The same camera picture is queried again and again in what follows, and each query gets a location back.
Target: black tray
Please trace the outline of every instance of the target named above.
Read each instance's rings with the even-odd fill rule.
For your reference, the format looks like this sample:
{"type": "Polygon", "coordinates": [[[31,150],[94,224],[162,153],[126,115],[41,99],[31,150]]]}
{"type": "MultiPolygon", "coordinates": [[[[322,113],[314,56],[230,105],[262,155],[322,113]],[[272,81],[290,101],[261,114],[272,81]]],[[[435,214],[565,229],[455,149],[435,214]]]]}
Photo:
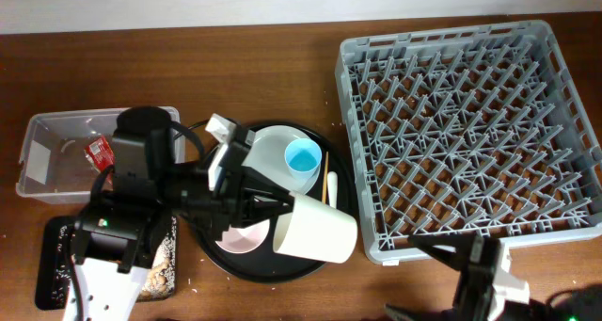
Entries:
{"type": "MultiPolygon", "coordinates": [[[[316,141],[322,148],[323,163],[320,168],[318,180],[307,195],[314,199],[322,199],[324,180],[324,158],[329,153],[328,171],[336,171],[339,176],[339,194],[337,196],[337,209],[344,213],[354,215],[357,211],[356,188],[349,171],[349,167],[341,154],[323,136],[309,128],[288,122],[266,122],[253,125],[249,129],[259,131],[272,125],[287,125],[299,129],[316,141]]],[[[215,149],[207,157],[209,162],[215,149]]],[[[248,281],[260,283],[278,283],[302,278],[320,269],[325,263],[321,261],[296,258],[288,255],[276,254],[272,250],[274,230],[277,218],[270,220],[270,231],[266,239],[255,250],[245,254],[232,254],[224,251],[214,241],[208,238],[206,232],[196,230],[197,241],[207,256],[222,269],[231,275],[248,281]]]]}
{"type": "MultiPolygon", "coordinates": [[[[72,223],[73,217],[53,217],[46,223],[44,228],[35,296],[36,306],[43,311],[65,308],[71,277],[65,266],[65,256],[62,250],[65,248],[64,242],[68,239],[67,226],[72,223]]],[[[177,229],[177,220],[174,219],[174,225],[169,230],[168,235],[172,235],[174,231],[177,232],[177,229]]],[[[175,261],[172,270],[174,272],[176,270],[175,261]]],[[[164,296],[156,298],[139,297],[137,302],[158,301],[171,297],[175,293],[175,283],[174,281],[174,289],[164,296]]]]}

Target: white wall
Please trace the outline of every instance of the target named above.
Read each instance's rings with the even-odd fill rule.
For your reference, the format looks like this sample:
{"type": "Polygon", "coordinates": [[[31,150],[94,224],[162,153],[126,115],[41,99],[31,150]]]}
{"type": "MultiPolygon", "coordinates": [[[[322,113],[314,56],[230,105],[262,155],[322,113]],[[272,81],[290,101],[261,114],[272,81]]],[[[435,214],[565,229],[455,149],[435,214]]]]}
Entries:
{"type": "Polygon", "coordinates": [[[602,10],[602,0],[0,0],[0,33],[602,10]]]}

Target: round black tray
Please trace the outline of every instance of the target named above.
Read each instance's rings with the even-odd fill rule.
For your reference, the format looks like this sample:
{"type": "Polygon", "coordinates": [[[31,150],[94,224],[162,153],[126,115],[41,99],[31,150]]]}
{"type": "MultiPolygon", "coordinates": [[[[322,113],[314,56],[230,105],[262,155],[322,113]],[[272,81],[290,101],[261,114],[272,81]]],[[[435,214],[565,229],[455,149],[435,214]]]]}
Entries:
{"type": "MultiPolygon", "coordinates": [[[[307,134],[322,148],[323,161],[320,168],[318,180],[307,195],[314,199],[322,199],[322,184],[324,179],[324,161],[326,152],[329,154],[328,171],[336,171],[339,176],[339,194],[337,196],[337,209],[347,214],[354,215],[357,210],[356,192],[349,171],[349,166],[341,157],[341,154],[323,136],[309,128],[288,122],[265,122],[252,125],[249,129],[259,131],[262,128],[273,125],[287,125],[307,134]]],[[[207,160],[211,160],[215,148],[211,150],[207,160]]],[[[321,261],[307,260],[287,255],[276,254],[272,250],[274,241],[274,230],[277,218],[270,220],[270,231],[259,247],[245,254],[232,254],[220,248],[215,241],[208,238],[206,232],[196,230],[195,234],[201,248],[207,256],[222,269],[231,275],[248,281],[260,283],[278,283],[291,281],[309,275],[320,269],[325,263],[321,261]]]]}

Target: white plate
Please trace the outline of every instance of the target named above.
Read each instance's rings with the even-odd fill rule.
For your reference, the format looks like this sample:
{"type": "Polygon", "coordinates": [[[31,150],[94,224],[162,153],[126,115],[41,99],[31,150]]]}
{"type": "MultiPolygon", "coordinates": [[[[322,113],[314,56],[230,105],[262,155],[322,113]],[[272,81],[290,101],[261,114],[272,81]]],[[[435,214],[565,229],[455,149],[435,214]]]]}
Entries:
{"type": "Polygon", "coordinates": [[[270,220],[246,228],[230,227],[222,233],[222,240],[215,243],[223,250],[233,254],[244,254],[260,246],[270,232],[270,220]]]}
{"type": "Polygon", "coordinates": [[[269,126],[255,133],[251,152],[243,162],[275,184],[290,191],[307,194],[320,175],[320,167],[308,180],[295,179],[284,161],[284,151],[292,141],[309,138],[305,133],[289,126],[269,126]]]}

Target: metal grid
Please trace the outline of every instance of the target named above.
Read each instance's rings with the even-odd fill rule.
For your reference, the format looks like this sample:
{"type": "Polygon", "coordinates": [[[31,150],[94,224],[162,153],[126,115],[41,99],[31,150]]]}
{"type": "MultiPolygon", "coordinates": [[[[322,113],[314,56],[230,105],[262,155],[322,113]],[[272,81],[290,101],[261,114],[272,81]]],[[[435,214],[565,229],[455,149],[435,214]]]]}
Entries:
{"type": "MultiPolygon", "coordinates": [[[[548,83],[563,71],[544,62],[541,46],[507,37],[452,55],[388,51],[348,66],[379,250],[402,248],[411,233],[593,226],[575,153],[555,138],[566,127],[549,119],[561,89],[548,83]]],[[[583,127],[577,131],[583,141],[583,127]]],[[[592,150],[583,144],[579,150],[592,150]]]]}

